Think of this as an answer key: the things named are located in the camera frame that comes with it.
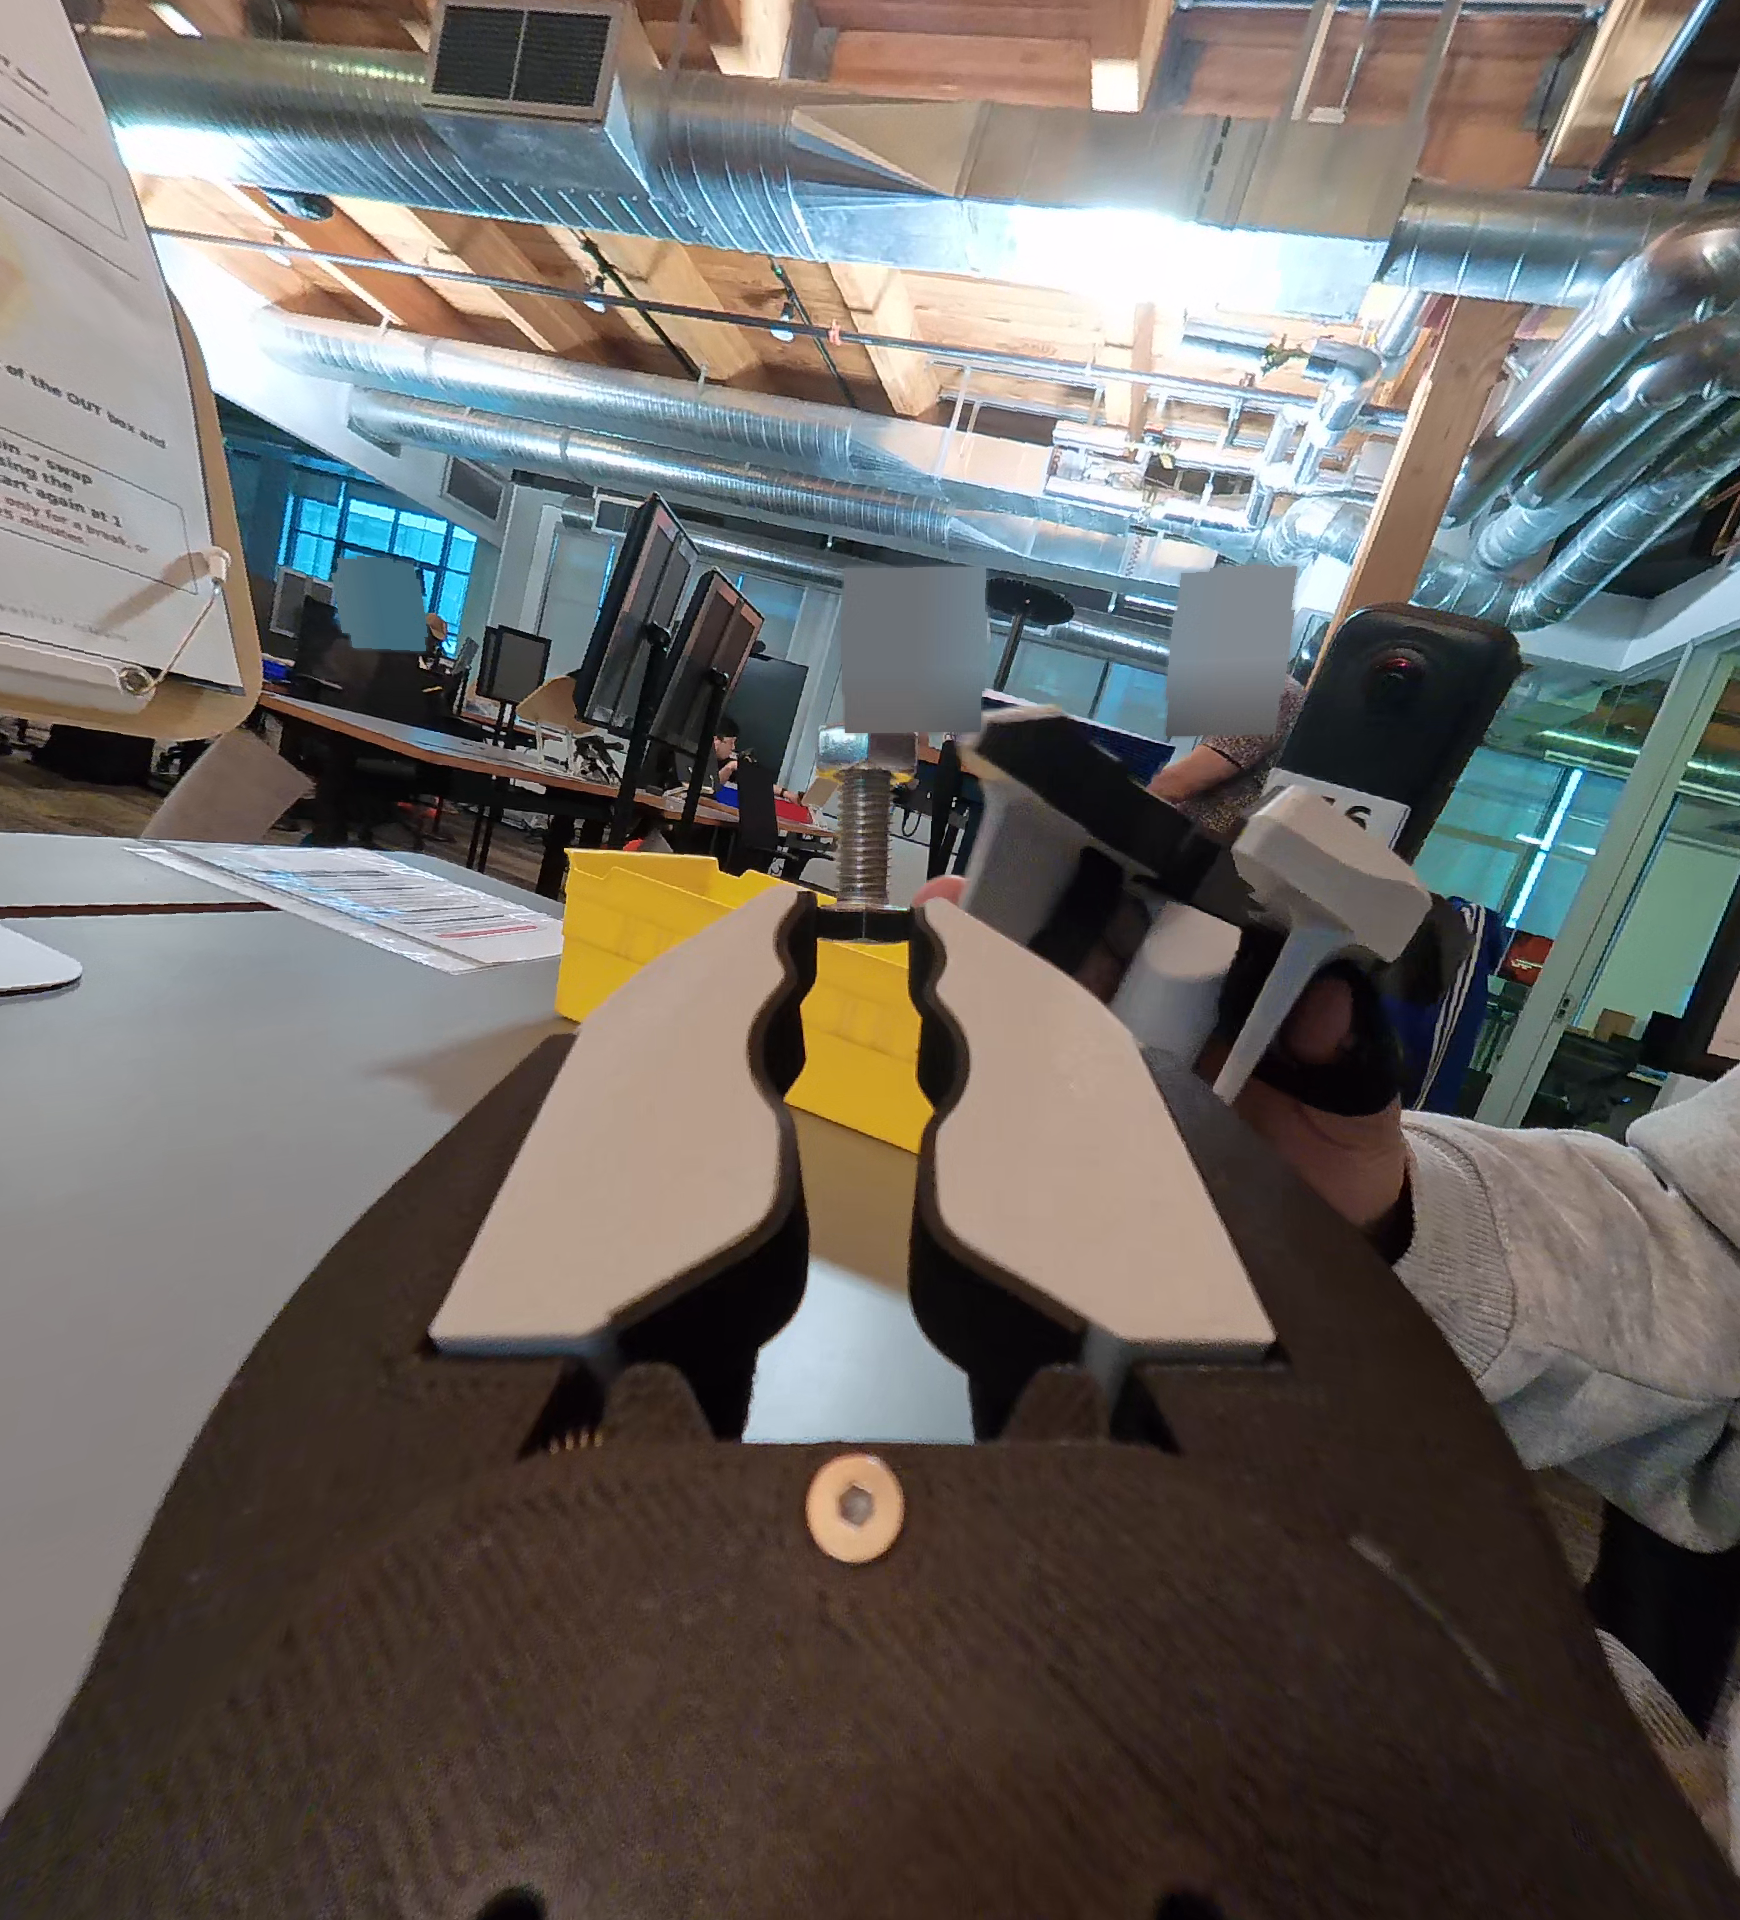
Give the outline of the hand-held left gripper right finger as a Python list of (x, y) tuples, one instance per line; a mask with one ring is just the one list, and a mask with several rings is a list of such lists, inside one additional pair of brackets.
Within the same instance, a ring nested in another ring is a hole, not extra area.
[(1082, 983), (928, 896), (912, 913), (928, 1241), (1120, 1361), (1266, 1361), (1274, 1316), (1146, 1077)]

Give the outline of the silver ventilation duct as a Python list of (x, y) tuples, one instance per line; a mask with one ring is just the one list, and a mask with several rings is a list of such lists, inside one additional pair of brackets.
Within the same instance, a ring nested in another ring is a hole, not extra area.
[(616, 57), (567, 115), (310, 41), (82, 39), (82, 57), (144, 179), (722, 254), (1014, 273), (1035, 249), (1184, 234), (1382, 249), (1413, 194), (1402, 127), (878, 100)]

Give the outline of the wooden post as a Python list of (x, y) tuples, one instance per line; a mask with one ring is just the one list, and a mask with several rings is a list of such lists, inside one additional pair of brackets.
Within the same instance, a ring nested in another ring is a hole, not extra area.
[(1451, 303), (1451, 319), (1413, 390), (1409, 427), (1398, 435), (1382, 493), (1359, 532), (1322, 642), (1333, 642), (1344, 620), (1353, 620), (1359, 607), (1413, 600), (1451, 493), (1477, 448), (1487, 398), (1493, 396), (1501, 366), (1524, 323), (1525, 303), (1481, 303), (1481, 295)]

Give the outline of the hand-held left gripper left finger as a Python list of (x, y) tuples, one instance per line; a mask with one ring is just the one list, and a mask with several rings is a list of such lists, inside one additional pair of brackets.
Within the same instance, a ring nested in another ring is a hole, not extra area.
[(442, 1354), (596, 1354), (802, 1210), (811, 893), (763, 886), (569, 1031), (429, 1313)]

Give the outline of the ceiling air vent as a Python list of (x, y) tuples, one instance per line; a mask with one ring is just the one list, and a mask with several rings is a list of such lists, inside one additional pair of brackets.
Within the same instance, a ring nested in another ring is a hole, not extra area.
[(427, 111), (609, 118), (624, 5), (612, 0), (442, 0), (427, 54)]

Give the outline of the steel bolt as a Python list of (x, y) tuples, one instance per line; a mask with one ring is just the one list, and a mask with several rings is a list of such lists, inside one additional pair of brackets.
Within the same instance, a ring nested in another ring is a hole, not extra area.
[(895, 770), (850, 762), (838, 782), (838, 907), (889, 907)]

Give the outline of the yellow plastic bin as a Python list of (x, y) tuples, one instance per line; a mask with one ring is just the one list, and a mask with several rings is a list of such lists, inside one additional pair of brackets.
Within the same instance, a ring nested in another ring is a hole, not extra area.
[[(769, 886), (780, 882), (763, 872), (732, 877), (712, 857), (569, 854), (554, 1014), (567, 1025), (590, 1019), (655, 956)], [(803, 995), (803, 1077), (789, 1108), (921, 1150), (928, 1099), (912, 1080), (912, 1054), (911, 945), (821, 938)]]

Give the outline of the blue jacket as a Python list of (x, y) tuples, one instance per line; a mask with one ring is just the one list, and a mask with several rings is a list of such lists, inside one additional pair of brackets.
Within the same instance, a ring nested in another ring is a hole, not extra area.
[(1437, 1002), (1413, 1031), (1409, 1111), (1455, 1115), (1510, 929), (1489, 904), (1434, 896)]

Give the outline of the person's right hand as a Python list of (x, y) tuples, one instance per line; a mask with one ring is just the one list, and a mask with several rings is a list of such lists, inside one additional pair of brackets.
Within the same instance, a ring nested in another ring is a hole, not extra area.
[[(1069, 977), (1111, 1002), (1154, 913), (1135, 893), (1114, 893), (1114, 904), (1060, 907), (1060, 962), (1076, 962)], [(1232, 1043), (1213, 1031), (1194, 1062), (1168, 1047), (1144, 1047), (1146, 1077), (1161, 1093), (1187, 1085), (1209, 1085), (1226, 1067)], [(1373, 1247), (1398, 1261), (1413, 1233), (1413, 1198), (1409, 1198), (1409, 1137), (1402, 1108), (1393, 1085), (1393, 1043), (1382, 1025), (1377, 993), (1344, 962), (1330, 962), (1287, 1025), (1277, 1029), (1274, 1047), (1259, 1060), (1253, 1080), (1226, 1099), (1241, 1129), (1266, 1140), (1284, 1168), (1292, 1168), (1344, 1227), (1353, 1227)]]

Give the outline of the long office desk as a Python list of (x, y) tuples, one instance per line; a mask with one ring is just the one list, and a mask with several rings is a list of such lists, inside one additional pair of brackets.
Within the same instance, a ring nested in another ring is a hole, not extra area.
[(527, 752), (359, 717), (341, 707), (294, 702), (280, 689), (257, 694), (257, 712), (280, 724), (280, 752), (310, 756), (310, 845), (370, 845), (388, 828), (400, 798), (452, 798), (473, 814), (462, 862), (490, 872), (492, 832), (510, 812), (545, 820), (545, 854), (537, 893), (554, 896), (569, 854), (627, 845), (646, 832), (666, 832), (679, 854), (712, 854), (735, 872), (735, 806), (699, 798), (685, 814), (679, 794), (633, 794), (624, 832), (612, 832), (616, 782), (554, 772)]

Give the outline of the laminated paper sheet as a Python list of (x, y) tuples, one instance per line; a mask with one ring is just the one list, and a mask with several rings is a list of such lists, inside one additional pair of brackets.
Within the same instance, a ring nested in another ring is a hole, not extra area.
[(155, 868), (219, 882), (232, 896), (294, 913), (446, 977), (542, 967), (567, 948), (554, 913), (477, 893), (382, 854), (222, 840), (135, 840), (135, 854)]

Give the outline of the small black monitor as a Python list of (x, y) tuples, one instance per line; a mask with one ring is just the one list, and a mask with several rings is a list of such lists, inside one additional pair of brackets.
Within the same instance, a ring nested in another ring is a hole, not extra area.
[(492, 707), (492, 744), (513, 747), (520, 744), (520, 702), (527, 702), (545, 685), (548, 667), (548, 640), (524, 634), (524, 628), (481, 628), (477, 642), (477, 702)]

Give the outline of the person's right forearm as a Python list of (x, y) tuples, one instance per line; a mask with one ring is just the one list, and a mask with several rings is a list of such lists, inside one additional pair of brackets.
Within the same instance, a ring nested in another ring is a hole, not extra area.
[(1592, 1131), (1402, 1120), (1398, 1261), (1525, 1471), (1689, 1552), (1740, 1542), (1740, 1062)]

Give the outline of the grey board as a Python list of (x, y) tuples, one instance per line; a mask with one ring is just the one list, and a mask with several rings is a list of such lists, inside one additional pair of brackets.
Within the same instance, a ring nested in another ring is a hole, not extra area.
[(178, 780), (138, 840), (257, 845), (310, 790), (263, 738), (232, 726)]

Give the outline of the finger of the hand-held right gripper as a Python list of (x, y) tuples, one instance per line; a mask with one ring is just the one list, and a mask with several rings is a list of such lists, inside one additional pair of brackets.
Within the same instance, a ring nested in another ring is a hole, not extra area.
[(1056, 707), (996, 707), (954, 752), (981, 794), (963, 907), (1003, 938), (1035, 938), (1082, 854), (1114, 832), (1114, 756)]
[(1266, 794), (1232, 840), (1232, 862), (1266, 926), (1284, 929), (1284, 945), (1241, 1019), (1241, 1031), (1226, 1043), (1226, 1062), (1213, 1077), (1213, 1093), (1226, 1108), (1245, 1088), (1314, 969), (1341, 956), (1373, 956), (1386, 967), (1430, 913), (1430, 886), (1413, 868), (1314, 790)]

